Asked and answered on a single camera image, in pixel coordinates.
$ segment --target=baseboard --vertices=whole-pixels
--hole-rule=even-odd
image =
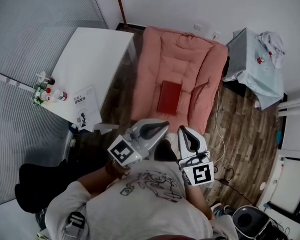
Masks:
[[[135,25],[135,24],[127,24],[128,25],[128,27],[130,27],[130,28],[134,28],[134,29],[138,29],[138,30],[145,30],[145,28],[146,28],[146,26],[141,26],[141,25]],[[118,24],[118,26],[116,27],[116,29],[115,30],[120,30],[121,28],[123,28],[124,27],[124,23],[122,23],[122,22],[120,22],[119,24]]]

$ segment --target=white cloth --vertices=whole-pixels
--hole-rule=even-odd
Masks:
[[[279,34],[264,32],[258,36],[259,41],[272,53],[271,59],[274,67],[280,69],[283,66],[285,46]]]
[[[53,240],[62,239],[68,215],[77,210],[86,213],[84,239],[145,240],[165,234],[238,239],[229,215],[209,221],[186,200],[175,162],[143,160],[126,178],[92,199],[81,183],[71,183],[46,212],[45,223]]]
[[[264,110],[284,96],[283,75],[270,60],[269,53],[257,35],[250,29],[233,32],[234,38],[227,44],[230,63],[223,81],[237,80],[246,85],[258,97]],[[263,58],[262,64],[257,58]]]

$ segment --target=book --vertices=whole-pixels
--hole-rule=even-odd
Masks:
[[[74,95],[74,104],[77,112],[78,130],[94,131],[94,125],[102,122],[99,107],[96,103],[94,88],[92,86],[77,92]]]
[[[176,115],[181,90],[181,84],[163,81],[156,111],[160,113]]]

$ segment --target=graphic print on shirt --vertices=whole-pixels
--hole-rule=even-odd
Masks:
[[[178,187],[176,182],[160,171],[147,170],[146,172],[139,173],[137,179],[126,184],[126,187],[120,192],[120,194],[128,196],[136,187],[140,187],[141,189],[147,188],[152,191],[156,197],[163,198],[174,203],[178,202],[176,199],[182,198],[180,195],[173,192],[173,188]]]

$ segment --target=small bottle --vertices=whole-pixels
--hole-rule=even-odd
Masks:
[[[46,94],[49,97],[49,101],[50,102],[56,102],[57,100],[54,98],[53,94],[51,93],[51,89],[47,88],[46,90]]]
[[[53,93],[53,97],[55,99],[58,99],[58,100],[62,100],[62,101],[65,101],[66,98],[68,98],[68,94],[65,93],[64,91],[61,91],[59,89],[56,89]]]
[[[41,93],[40,99],[44,102],[45,101],[48,102],[50,100],[50,97],[49,97],[48,93],[45,90]]]
[[[273,53],[270,51],[269,52],[269,58],[272,57],[272,54]],[[258,64],[262,64],[264,61],[265,61],[265,59],[263,59],[262,57],[258,57],[258,59],[257,59]]]

